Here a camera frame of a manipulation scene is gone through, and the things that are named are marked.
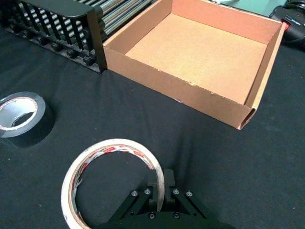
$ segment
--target red object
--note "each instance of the red object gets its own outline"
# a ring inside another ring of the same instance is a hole
[[[285,24],[285,26],[286,26],[285,31],[287,31],[290,27],[290,23],[286,22],[285,20],[282,20],[282,23]]]

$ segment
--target black fabric surface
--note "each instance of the black fabric surface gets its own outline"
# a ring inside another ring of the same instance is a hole
[[[37,145],[0,143],[0,228],[68,228],[61,185],[69,166],[94,143],[127,138],[173,169],[177,187],[192,190],[221,221],[237,229],[304,229],[304,62],[303,52],[280,48],[258,112],[238,131],[0,30],[0,97],[35,92],[56,115]],[[87,223],[106,222],[146,171],[124,153],[93,161],[77,193]]]

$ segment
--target roll of tape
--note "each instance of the roll of tape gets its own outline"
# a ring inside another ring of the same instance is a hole
[[[18,92],[0,100],[0,139],[16,147],[43,140],[54,125],[54,115],[44,99],[33,92]]]
[[[140,158],[149,169],[155,169],[158,180],[157,209],[161,210],[164,200],[164,175],[156,157],[141,144],[127,139],[110,139],[99,142],[84,150],[70,166],[61,188],[61,209],[71,229],[90,229],[76,208],[75,197],[80,177],[88,164],[101,155],[112,152],[127,152]]]

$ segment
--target black tablecloth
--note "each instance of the black tablecloth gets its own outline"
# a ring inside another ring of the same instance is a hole
[[[0,228],[68,228],[61,185],[87,147],[127,138],[174,170],[221,221],[238,229],[305,228],[305,54],[281,47],[257,114],[242,130],[106,70],[95,73],[0,30],[0,97],[31,91],[56,114],[40,143],[0,143]],[[124,153],[85,170],[77,204],[90,226],[106,222],[143,182]]]

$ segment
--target screw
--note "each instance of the screw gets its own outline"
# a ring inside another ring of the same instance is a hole
[[[131,195],[132,195],[133,197],[136,197],[136,196],[138,195],[138,192],[137,192],[136,190],[134,190],[134,191],[132,191]]]
[[[72,49],[68,49],[67,50],[67,55],[70,56],[72,59],[77,57],[77,52],[72,50]]]
[[[59,51],[62,50],[62,45],[61,45],[61,44],[58,44],[58,43],[55,43],[55,42],[51,45],[51,47],[52,47],[56,52],[59,52]]]
[[[187,191],[187,192],[186,192],[186,195],[187,195],[188,197],[191,197],[191,196],[193,195],[193,193],[192,193],[191,191]]]
[[[83,58],[83,61],[84,61],[84,63],[85,63],[86,65],[88,65],[88,66],[93,65],[93,63],[94,63],[94,59],[91,58],[90,56],[85,56],[85,57]]]
[[[173,213],[173,218],[174,219],[179,219],[180,218],[180,214],[178,212],[174,212]]]
[[[151,193],[151,191],[150,191],[149,189],[146,189],[146,190],[144,191],[144,193],[145,193],[146,195],[149,195],[149,194]]]
[[[148,218],[154,219],[154,218],[156,218],[156,214],[151,212],[151,213],[148,214]]]
[[[178,189],[175,188],[175,189],[173,190],[173,193],[174,193],[175,195],[178,195],[178,194],[180,193],[180,191],[179,191]]]
[[[13,24],[10,24],[10,28],[14,33],[19,33],[21,31],[21,29],[18,26]]]
[[[44,46],[48,43],[48,39],[45,39],[44,37],[38,37],[37,40],[41,46]]]
[[[28,30],[25,30],[25,31],[23,31],[22,38],[31,39],[31,38],[33,38],[33,33],[31,33],[31,32],[28,31]]]

